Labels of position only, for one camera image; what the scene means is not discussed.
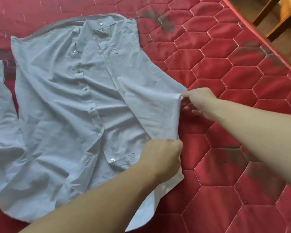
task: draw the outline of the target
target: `quilted mattress cover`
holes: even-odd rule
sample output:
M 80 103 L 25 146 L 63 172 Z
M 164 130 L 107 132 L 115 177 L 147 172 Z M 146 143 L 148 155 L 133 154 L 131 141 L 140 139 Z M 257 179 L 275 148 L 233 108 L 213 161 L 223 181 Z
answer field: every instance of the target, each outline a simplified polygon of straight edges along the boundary
M 291 114 L 291 67 L 227 0 L 0 0 L 0 60 L 14 94 L 10 36 L 58 20 L 118 13 L 137 19 L 140 46 L 188 89 Z M 134 233 L 291 233 L 291 186 L 220 125 L 181 114 L 185 179 Z M 0 233 L 26 223 L 0 211 Z

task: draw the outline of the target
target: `forearm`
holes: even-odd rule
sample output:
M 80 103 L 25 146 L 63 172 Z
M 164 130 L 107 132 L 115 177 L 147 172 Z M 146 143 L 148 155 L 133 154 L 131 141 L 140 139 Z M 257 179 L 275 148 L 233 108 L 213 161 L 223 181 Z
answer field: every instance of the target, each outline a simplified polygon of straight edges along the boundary
M 291 115 L 216 100 L 215 120 L 291 183 Z
M 122 233 L 157 186 L 138 164 L 35 221 L 21 233 Z

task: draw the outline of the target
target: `shirt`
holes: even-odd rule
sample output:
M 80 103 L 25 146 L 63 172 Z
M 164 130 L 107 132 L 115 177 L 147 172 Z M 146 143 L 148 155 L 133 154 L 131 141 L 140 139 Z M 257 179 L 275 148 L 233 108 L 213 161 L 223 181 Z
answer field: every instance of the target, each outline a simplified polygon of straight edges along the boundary
M 7 215 L 33 222 L 135 164 L 150 139 L 179 139 L 186 88 L 140 48 L 135 19 L 62 20 L 12 36 L 11 48 L 19 117 L 0 80 L 0 208 Z M 182 179 L 179 170 L 159 185 L 127 231 L 147 223 Z

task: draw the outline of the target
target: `wooden furniture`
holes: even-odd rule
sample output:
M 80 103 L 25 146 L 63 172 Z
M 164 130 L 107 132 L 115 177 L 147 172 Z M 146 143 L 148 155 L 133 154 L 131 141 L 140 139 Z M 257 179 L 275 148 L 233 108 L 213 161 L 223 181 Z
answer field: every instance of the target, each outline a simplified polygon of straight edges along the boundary
M 257 16 L 253 25 L 258 26 L 279 1 L 270 0 Z M 272 42 L 288 28 L 291 28 L 291 0 L 281 0 L 280 23 L 266 37 Z

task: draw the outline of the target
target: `floor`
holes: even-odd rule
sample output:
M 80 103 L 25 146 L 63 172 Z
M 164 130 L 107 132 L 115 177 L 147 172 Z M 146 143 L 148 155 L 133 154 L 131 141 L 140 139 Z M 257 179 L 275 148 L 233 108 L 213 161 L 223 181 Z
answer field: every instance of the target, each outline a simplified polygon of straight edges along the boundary
M 229 0 L 237 10 L 249 21 L 253 22 L 263 8 L 263 4 L 258 0 Z M 264 21 L 257 27 L 258 32 L 265 36 L 270 32 L 279 18 L 275 12 L 269 14 Z M 285 31 L 271 45 L 291 64 L 291 29 Z

